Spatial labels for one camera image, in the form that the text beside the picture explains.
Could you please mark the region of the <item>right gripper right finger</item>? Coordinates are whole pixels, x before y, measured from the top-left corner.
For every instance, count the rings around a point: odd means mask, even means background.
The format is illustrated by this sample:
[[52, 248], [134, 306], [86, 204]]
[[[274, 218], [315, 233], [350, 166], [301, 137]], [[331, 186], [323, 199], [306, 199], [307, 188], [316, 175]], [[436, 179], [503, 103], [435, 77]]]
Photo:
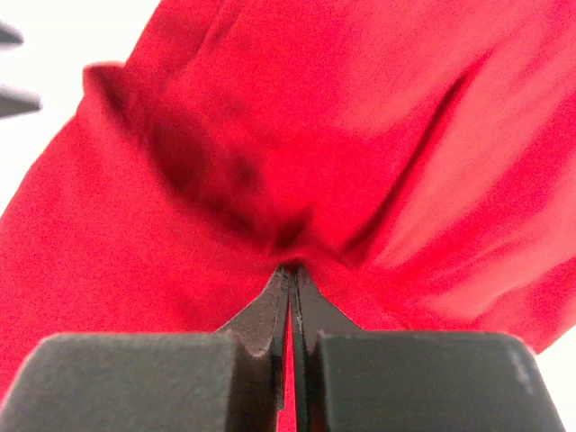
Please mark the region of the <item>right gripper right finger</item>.
[[532, 352], [499, 333], [368, 331], [304, 268], [290, 307], [300, 431], [561, 431]]

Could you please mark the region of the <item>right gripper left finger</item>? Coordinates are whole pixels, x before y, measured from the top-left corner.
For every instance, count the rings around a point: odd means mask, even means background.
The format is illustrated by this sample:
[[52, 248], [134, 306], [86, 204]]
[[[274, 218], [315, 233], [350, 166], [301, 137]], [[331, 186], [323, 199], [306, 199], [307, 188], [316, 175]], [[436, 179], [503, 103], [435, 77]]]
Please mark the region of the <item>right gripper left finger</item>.
[[289, 275], [213, 333], [59, 334], [23, 362], [4, 431], [273, 431]]

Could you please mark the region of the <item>red t shirt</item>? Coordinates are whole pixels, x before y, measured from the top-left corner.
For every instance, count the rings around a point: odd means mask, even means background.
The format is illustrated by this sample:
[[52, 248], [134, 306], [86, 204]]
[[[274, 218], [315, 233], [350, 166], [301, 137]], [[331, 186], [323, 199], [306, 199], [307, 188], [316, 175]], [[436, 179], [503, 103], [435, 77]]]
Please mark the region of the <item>red t shirt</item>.
[[368, 331], [575, 323], [572, 1], [163, 1], [1, 218], [1, 411], [59, 334], [213, 333], [293, 272]]

